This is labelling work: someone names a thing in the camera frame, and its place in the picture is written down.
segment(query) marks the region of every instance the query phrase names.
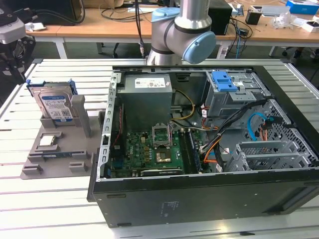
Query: hard drive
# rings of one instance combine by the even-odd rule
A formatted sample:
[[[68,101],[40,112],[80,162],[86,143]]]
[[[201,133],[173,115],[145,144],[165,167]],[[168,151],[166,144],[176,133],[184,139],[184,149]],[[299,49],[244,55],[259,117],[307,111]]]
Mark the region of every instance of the hard drive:
[[[52,83],[27,80],[27,88],[38,103],[43,118],[67,122],[78,117],[71,105],[72,96],[77,95],[74,81]]]

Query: gray carpet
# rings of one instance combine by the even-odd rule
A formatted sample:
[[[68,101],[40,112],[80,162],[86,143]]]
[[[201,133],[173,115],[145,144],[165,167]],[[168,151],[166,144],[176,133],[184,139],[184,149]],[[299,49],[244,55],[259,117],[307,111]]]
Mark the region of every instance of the gray carpet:
[[[68,58],[70,59],[96,59],[96,58],[112,58],[113,48],[115,43],[105,43],[103,54],[97,53],[97,46],[95,43],[67,43]],[[150,50],[150,45],[146,46],[147,51]],[[269,57],[269,51],[271,47],[263,46],[247,46],[243,51],[241,58],[244,59],[271,59]],[[216,58],[218,47],[211,54],[210,58]],[[293,54],[295,48],[288,51],[288,58]],[[283,58],[283,48],[278,48],[274,58]],[[119,58],[140,58],[140,49],[138,44],[121,43],[117,49]],[[58,51],[54,43],[37,42],[35,50],[33,52],[33,58],[45,58],[45,59],[59,59]],[[229,54],[227,58],[235,58],[235,54]],[[314,63],[310,57],[309,49],[303,51],[302,57],[299,59],[297,69],[307,78],[310,79],[316,68],[319,67],[319,63]],[[313,84],[319,86],[319,73],[314,77]],[[10,94],[14,88],[12,83],[2,83],[0,87],[0,105]]]

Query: blue box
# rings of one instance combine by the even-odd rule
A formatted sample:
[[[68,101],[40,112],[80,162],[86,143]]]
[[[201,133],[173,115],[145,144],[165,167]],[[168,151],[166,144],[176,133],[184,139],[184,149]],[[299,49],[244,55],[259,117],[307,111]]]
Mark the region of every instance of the blue box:
[[[289,0],[286,6],[290,6],[290,13],[292,14],[315,15],[319,8],[319,5],[312,1],[299,0]]]

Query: small chip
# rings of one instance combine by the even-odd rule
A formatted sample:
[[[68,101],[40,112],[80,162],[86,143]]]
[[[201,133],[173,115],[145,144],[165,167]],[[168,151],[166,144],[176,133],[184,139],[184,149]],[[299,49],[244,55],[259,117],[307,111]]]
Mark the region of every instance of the small chip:
[[[156,151],[156,163],[170,163],[171,156],[169,149],[157,149]]]
[[[39,146],[52,146],[55,141],[55,135],[44,135],[42,136]]]

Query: open computer tower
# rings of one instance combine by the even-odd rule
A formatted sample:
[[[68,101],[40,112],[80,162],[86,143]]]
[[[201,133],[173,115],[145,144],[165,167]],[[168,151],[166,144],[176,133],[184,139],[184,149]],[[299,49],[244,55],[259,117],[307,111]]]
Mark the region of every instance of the open computer tower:
[[[293,212],[318,132],[263,66],[114,67],[90,188],[109,227]]]

